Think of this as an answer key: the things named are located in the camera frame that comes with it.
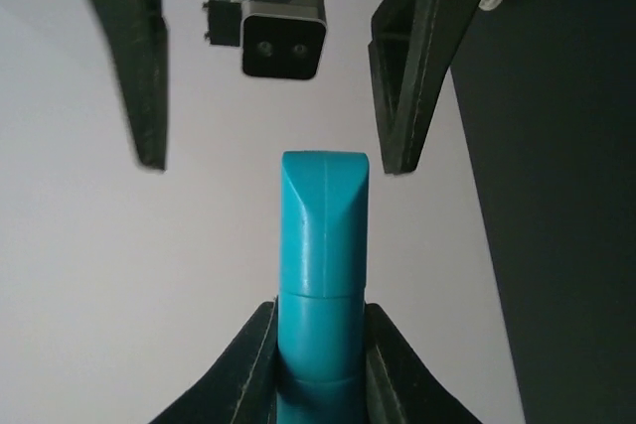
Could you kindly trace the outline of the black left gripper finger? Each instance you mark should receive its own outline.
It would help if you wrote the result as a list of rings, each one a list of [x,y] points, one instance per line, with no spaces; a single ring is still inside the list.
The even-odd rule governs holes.
[[[383,0],[369,58],[384,171],[416,170],[444,78],[481,0]]]
[[[139,164],[163,171],[168,139],[168,30],[162,0],[89,0],[109,48]]]

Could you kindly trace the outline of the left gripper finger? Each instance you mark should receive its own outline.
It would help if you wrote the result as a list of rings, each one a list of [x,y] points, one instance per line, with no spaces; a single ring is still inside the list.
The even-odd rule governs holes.
[[[365,310],[366,405],[370,423],[479,424],[433,376],[375,303]]]
[[[273,423],[277,302],[261,303],[210,369],[152,424]]]

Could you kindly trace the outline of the blue cube adapter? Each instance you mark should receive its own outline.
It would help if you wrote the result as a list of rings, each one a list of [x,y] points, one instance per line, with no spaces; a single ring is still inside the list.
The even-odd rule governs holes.
[[[363,423],[368,157],[281,160],[276,420]]]

